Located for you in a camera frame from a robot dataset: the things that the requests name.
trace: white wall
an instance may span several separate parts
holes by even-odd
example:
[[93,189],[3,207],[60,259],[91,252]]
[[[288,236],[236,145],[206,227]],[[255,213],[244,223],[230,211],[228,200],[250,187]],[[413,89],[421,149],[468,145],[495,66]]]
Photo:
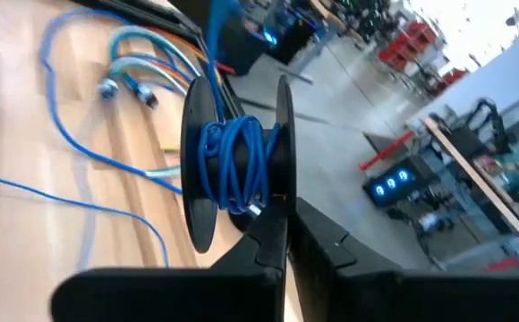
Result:
[[420,119],[430,113],[444,115],[445,105],[459,115],[465,114],[479,97],[491,98],[500,111],[510,109],[519,102],[519,40],[489,64],[445,91],[407,123],[417,128],[421,126]]

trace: black spool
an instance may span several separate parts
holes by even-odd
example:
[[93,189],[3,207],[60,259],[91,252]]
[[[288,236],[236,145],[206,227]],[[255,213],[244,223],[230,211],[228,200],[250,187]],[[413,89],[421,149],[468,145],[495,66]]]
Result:
[[[192,82],[184,101],[180,162],[184,215],[194,248],[199,253],[208,251],[216,228],[217,204],[208,199],[202,189],[198,168],[200,131],[208,122],[216,120],[216,104],[208,80],[199,77]],[[296,193],[295,124],[291,90],[285,76],[279,79],[277,88],[276,121],[281,125],[273,154],[268,161],[269,193],[285,196],[290,209],[294,209]],[[271,130],[264,130],[264,140]],[[234,161],[241,186],[248,163],[247,147],[239,138],[234,144]],[[207,162],[210,187],[217,192],[217,160]]]

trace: machine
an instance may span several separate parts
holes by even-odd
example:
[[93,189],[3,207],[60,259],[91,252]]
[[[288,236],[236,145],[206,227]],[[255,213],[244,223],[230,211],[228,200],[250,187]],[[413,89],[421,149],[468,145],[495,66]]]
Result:
[[[142,20],[141,9],[124,12],[117,0],[86,3]],[[213,107],[208,80],[196,79],[184,104],[181,159],[186,220],[200,252],[211,243],[217,205],[202,191],[194,141],[213,119]],[[291,90],[282,77],[274,128],[280,126],[281,132],[267,165],[270,202],[216,264],[79,273],[55,290],[53,320],[283,321],[288,254],[305,321],[519,319],[519,274],[405,271],[297,198],[293,111]],[[274,129],[266,130],[266,136]],[[249,162],[242,138],[234,142],[234,151],[241,180]],[[221,180],[217,163],[210,160],[206,167],[212,183]],[[452,309],[441,315],[440,303]]]

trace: workshop floor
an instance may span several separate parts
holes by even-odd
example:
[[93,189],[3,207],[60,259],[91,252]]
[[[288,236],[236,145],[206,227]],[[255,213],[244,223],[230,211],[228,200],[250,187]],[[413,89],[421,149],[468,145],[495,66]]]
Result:
[[[277,62],[263,56],[245,77],[234,78],[239,97],[276,103]],[[375,152],[362,132],[396,137],[424,106],[403,85],[378,72],[352,40],[336,39],[305,73],[313,85],[292,80],[296,112],[298,193],[354,237],[402,267],[429,267],[413,231],[375,209],[363,194],[358,164]],[[271,127],[275,113],[244,106]]]

